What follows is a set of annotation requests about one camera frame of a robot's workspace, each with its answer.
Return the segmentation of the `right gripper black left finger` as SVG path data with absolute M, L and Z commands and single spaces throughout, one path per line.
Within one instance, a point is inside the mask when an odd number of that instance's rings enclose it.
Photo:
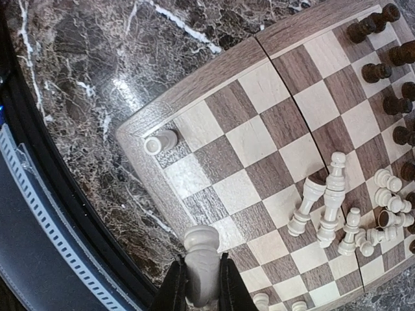
M 150 311 L 185 311 L 187 284 L 187 266 L 184 260 L 176 260 L 171 264 L 165 279 L 158 290 Z

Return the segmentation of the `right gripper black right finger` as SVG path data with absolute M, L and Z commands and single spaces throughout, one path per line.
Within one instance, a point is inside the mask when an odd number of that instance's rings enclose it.
M 228 253 L 223 253 L 220 259 L 219 311 L 258 311 Z

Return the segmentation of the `white rook corner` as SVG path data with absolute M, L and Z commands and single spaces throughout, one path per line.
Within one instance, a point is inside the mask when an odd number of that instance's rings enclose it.
M 172 130 L 163 130 L 157 135 L 149 136 L 143 143 L 144 151 L 150 156 L 156 156 L 162 151 L 170 150 L 178 142 L 177 134 Z

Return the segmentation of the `white knight piece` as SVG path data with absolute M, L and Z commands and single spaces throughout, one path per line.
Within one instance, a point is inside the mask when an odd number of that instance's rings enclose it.
M 296 301 L 292 304 L 292 311 L 307 311 L 307 303 L 305 301 Z

